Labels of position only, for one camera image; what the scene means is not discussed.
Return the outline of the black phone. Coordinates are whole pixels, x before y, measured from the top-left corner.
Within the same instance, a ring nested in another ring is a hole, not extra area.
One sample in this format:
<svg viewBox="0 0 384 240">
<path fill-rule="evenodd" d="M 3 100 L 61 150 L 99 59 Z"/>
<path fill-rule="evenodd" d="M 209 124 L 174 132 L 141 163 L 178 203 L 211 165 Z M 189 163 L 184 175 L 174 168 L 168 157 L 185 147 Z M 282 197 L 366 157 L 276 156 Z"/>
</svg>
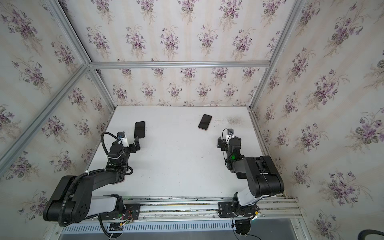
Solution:
<svg viewBox="0 0 384 240">
<path fill-rule="evenodd" d="M 143 139 L 146 136 L 146 122 L 140 121 L 135 123 L 134 138 Z"/>
</svg>

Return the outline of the pink-cased phone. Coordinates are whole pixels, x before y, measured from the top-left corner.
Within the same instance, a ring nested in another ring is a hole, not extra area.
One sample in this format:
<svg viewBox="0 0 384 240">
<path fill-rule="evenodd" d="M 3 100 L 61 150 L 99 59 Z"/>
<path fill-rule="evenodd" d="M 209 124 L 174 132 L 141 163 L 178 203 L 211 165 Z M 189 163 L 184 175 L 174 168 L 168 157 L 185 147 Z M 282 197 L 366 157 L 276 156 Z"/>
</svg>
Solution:
<svg viewBox="0 0 384 240">
<path fill-rule="evenodd" d="M 206 131 L 208 128 L 209 128 L 209 125 L 211 123 L 211 120 L 212 120 L 212 116 L 210 115 L 207 115 L 207 114 L 203 114 L 199 124 L 198 124 L 198 128 L 200 130 L 204 130 Z"/>
</svg>

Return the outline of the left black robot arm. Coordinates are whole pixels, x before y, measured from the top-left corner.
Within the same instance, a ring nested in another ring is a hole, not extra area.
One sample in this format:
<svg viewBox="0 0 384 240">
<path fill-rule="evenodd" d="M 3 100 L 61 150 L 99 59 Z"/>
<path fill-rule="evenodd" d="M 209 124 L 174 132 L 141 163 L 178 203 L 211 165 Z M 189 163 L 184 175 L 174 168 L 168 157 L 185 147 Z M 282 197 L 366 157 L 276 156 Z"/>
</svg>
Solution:
<svg viewBox="0 0 384 240">
<path fill-rule="evenodd" d="M 124 146 L 119 140 L 113 143 L 111 150 L 116 152 L 117 147 L 120 148 L 120 165 L 108 163 L 103 169 L 86 171 L 78 176 L 62 177 L 43 211 L 43 219 L 66 227 L 99 214 L 123 215 L 127 208 L 121 196 L 93 196 L 93 191 L 121 183 L 125 176 L 133 173 L 128 159 L 131 153 L 141 149 L 139 139 L 135 137 L 134 142 L 128 146 Z"/>
</svg>

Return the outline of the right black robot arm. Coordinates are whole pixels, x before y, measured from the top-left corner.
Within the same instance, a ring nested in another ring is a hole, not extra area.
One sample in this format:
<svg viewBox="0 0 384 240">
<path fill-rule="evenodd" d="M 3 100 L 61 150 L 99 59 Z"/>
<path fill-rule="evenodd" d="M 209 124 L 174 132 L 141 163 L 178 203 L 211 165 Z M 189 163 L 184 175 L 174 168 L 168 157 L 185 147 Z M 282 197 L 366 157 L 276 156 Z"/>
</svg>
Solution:
<svg viewBox="0 0 384 240">
<path fill-rule="evenodd" d="M 248 184 L 231 201 L 219 203 L 220 218 L 252 219 L 260 212 L 259 201 L 284 192 L 284 182 L 270 156 L 245 157 L 241 154 L 242 140 L 232 135 L 218 138 L 217 146 L 224 153 L 227 169 Z"/>
</svg>

